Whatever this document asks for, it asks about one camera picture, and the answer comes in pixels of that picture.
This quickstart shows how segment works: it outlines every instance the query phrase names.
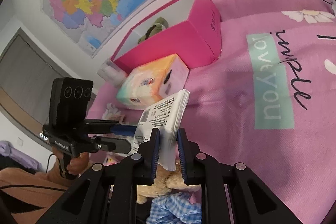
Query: person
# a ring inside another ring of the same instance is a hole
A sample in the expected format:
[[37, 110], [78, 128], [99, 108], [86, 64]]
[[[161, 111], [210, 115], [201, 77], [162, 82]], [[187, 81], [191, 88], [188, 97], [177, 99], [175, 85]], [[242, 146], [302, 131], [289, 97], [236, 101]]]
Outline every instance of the person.
[[[53, 153], [58, 159], [63, 158], [63, 154], [55, 148], [53, 148]], [[89, 153], [85, 152], [81, 153], [78, 158], [71, 159], [67, 169], [69, 174], [76, 176], [83, 173], [89, 166]], [[33, 175], [19, 168], [5, 168], [0, 171], [0, 187], [37, 185], [66, 190], [74, 181], [61, 176], [59, 160], [56, 160], [53, 168], [46, 174], [36, 173]], [[9, 211], [18, 224], [33, 224], [63, 193], [63, 191], [42, 188], [15, 187], [2, 189], [0, 190], [1, 204], [8, 209], [7, 212], [2, 210], [2, 217], [6, 217], [5, 213], [9, 214]]]

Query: pink box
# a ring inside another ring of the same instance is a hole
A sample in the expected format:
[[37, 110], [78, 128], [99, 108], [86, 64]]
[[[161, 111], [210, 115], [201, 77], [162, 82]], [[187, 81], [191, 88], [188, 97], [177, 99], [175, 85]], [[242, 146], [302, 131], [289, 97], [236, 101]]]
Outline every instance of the pink box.
[[[158, 17], [165, 18], [169, 28], [138, 45], [138, 39]], [[172, 0], [132, 27], [111, 61], [127, 74], [174, 53], [189, 69], [209, 65], [221, 54], [220, 23], [221, 16], [212, 0]]]

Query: light switch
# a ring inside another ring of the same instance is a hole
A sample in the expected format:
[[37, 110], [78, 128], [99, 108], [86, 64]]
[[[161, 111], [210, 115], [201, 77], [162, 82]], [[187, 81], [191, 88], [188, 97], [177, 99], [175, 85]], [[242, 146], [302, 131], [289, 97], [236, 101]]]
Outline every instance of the light switch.
[[17, 143], [18, 146], [21, 146], [21, 147], [23, 146], [23, 140], [20, 139], [20, 138], [17, 138], [16, 143]]

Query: plaid fabric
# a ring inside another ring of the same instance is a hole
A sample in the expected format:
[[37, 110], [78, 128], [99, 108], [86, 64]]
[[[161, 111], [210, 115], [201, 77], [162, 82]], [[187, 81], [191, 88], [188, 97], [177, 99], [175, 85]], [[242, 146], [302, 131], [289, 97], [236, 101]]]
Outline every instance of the plaid fabric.
[[152, 200], [147, 224], [193, 224], [202, 222], [201, 205], [190, 204], [189, 193], [159, 196]]

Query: metal bolt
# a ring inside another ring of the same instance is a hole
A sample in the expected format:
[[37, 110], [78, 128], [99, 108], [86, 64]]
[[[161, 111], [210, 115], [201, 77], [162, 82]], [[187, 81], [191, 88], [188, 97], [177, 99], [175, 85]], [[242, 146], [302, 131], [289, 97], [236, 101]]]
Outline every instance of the metal bolt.
[[236, 164], [236, 168], [238, 170], [245, 170], [246, 169], [246, 165], [243, 164], [242, 162], [239, 162], [239, 163]]
[[198, 153], [196, 155], [196, 158], [198, 158], [199, 160], [205, 160], [207, 158], [207, 155], [204, 153]]
[[135, 154], [132, 155], [132, 159], [133, 159], [133, 160], [139, 160], [139, 159], [141, 159], [141, 157], [142, 157], [142, 156], [141, 156], [141, 154], [139, 154], [139, 153], [135, 153]]
[[101, 165], [101, 164], [94, 164], [93, 166], [92, 166], [92, 170], [93, 171], [99, 171], [99, 170], [101, 170], [103, 168], [103, 166]]

